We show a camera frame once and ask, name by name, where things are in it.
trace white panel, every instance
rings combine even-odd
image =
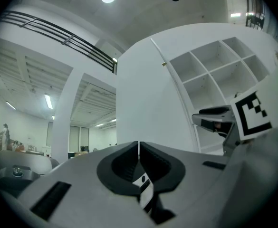
[[[243,59],[244,62],[248,65],[252,73],[255,75],[258,81],[263,80],[267,75],[269,75],[268,70],[262,64],[262,62],[258,59],[257,56],[253,55],[251,57],[247,57]]]
[[[88,146],[89,128],[81,128],[81,146]]]
[[[222,144],[216,144],[214,146],[211,146],[210,148],[204,149],[203,153],[220,155],[220,156],[224,155]]]
[[[255,79],[241,62],[212,71],[211,75],[221,89],[227,104],[236,93],[243,93],[256,84]]]
[[[232,50],[234,50],[239,57],[244,58],[253,54],[253,52],[239,39],[232,37],[226,40],[223,40]]]
[[[237,57],[219,41],[194,49],[192,53],[209,71],[237,60]]]
[[[117,139],[119,143],[149,141],[196,151],[177,87],[162,62],[149,38],[137,42],[119,58]]]
[[[202,75],[184,84],[195,112],[213,106],[225,105],[218,87],[209,75]]]
[[[206,73],[203,66],[189,52],[171,60],[171,64],[182,82]]]
[[[70,126],[70,135],[69,135],[69,151],[77,152],[78,149],[78,139],[80,134],[80,128]]]

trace black strip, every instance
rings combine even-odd
[[[148,179],[141,187],[140,187],[140,190],[141,190],[141,193],[144,192],[146,190],[146,188],[149,186],[150,184],[150,180]]]
[[[219,169],[219,170],[224,170],[224,168],[226,167],[225,164],[221,164],[221,163],[217,163],[217,162],[213,162],[213,161],[205,161],[205,162],[203,162],[202,165],[212,167],[215,169]]]
[[[144,207],[144,210],[146,213],[148,213],[153,207],[153,197],[152,199],[148,202],[148,204]]]
[[[249,0],[247,0],[247,13],[249,12]],[[247,27],[248,26],[248,16],[247,16],[247,19],[246,19],[246,22],[245,22],[245,26]]]
[[[31,211],[42,219],[48,220],[70,187],[70,184],[58,181],[41,200],[31,208]]]
[[[13,23],[13,22],[10,22],[10,21],[6,21],[6,19],[13,20],[13,21],[18,21],[18,22],[20,22],[21,24],[19,25],[19,24],[17,24],[17,23]],[[62,42],[63,42],[63,44],[66,43],[66,42],[67,42],[67,41],[66,41],[66,38],[62,37],[61,35],[58,35],[58,34],[54,33],[53,31],[58,32],[59,34],[62,34],[62,35],[64,35],[65,37],[67,37],[67,38],[68,38],[68,42],[70,42],[70,43],[76,45],[77,47],[81,48],[82,50],[84,50],[84,51],[88,52],[89,54],[93,55],[94,57],[97,58],[97,60],[93,59],[93,58],[90,57],[89,55],[87,55],[87,54],[81,52],[80,50],[78,50],[78,49],[76,49],[76,48],[74,48],[74,47],[72,47],[72,46],[70,46],[70,45],[65,44],[66,46],[69,46],[69,47],[73,48],[74,50],[76,50],[76,51],[82,53],[82,54],[85,55],[86,57],[88,57],[88,58],[94,60],[94,61],[97,62],[98,64],[100,64],[100,65],[102,65],[103,67],[105,67],[105,68],[107,68],[108,70],[110,70],[112,73],[114,73],[114,71],[115,71],[115,64],[116,64],[116,63],[115,63],[115,61],[114,61],[109,55],[107,55],[106,53],[104,53],[102,50],[98,49],[98,48],[95,47],[94,45],[90,44],[88,41],[86,41],[86,40],[80,38],[79,36],[77,36],[77,35],[71,33],[70,31],[68,31],[68,30],[66,30],[66,29],[64,29],[64,28],[62,28],[62,27],[60,27],[60,26],[57,26],[57,25],[55,25],[55,24],[53,24],[53,23],[51,23],[51,22],[48,22],[48,21],[46,21],[46,20],[37,18],[37,17],[35,17],[35,16],[29,15],[29,14],[26,14],[26,13],[17,12],[17,11],[9,11],[9,10],[4,11],[4,12],[2,13],[2,15],[0,16],[0,22],[6,22],[6,23],[18,25],[19,27],[23,27],[23,28],[26,28],[26,29],[30,29],[30,30],[32,30],[32,31],[35,31],[35,32],[41,34],[41,35],[47,36],[47,37],[49,37],[49,38],[52,38],[52,39],[54,39],[54,40],[56,40],[56,41],[58,41],[58,42],[60,42],[60,43],[62,43]],[[43,33],[43,32],[37,31],[37,30],[35,30],[35,29],[28,28],[28,27],[26,27],[25,25],[30,25],[30,26],[39,28],[39,29],[41,29],[41,30],[47,31],[47,32],[50,33],[50,34],[53,34],[53,35],[55,35],[55,36],[57,36],[57,37],[62,38],[64,41],[59,41],[58,39],[56,39],[56,38],[54,38],[54,37],[52,37],[52,36],[49,36],[49,35],[47,35],[47,34],[45,34],[45,33]],[[65,32],[65,33],[67,33],[67,34],[69,34],[69,35],[71,36],[71,38],[70,38],[70,36],[66,36],[66,34],[62,33],[62,31]],[[82,46],[84,46],[85,48],[88,48],[88,50],[82,48],[78,43],[81,44]]]

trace black slot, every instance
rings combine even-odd
[[[148,185],[150,184],[150,180],[148,179],[141,187],[141,193],[145,191],[145,189],[148,187]]]
[[[31,211],[42,219],[48,220],[70,187],[70,184],[58,181],[41,200],[31,208]]]
[[[203,165],[206,165],[208,167],[212,167],[212,168],[215,168],[215,169],[219,169],[219,170],[224,170],[224,168],[226,167],[225,164],[212,162],[212,161],[205,161],[205,162],[203,162]]]

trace white column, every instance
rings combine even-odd
[[[82,79],[83,72],[73,69],[65,83],[62,94],[59,98],[55,120],[53,123],[53,139],[51,155],[59,163],[68,160],[68,135],[70,131],[70,118],[77,89]]]

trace window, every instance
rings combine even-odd
[[[79,135],[80,135],[80,127],[70,126],[69,151],[72,152],[79,151]]]

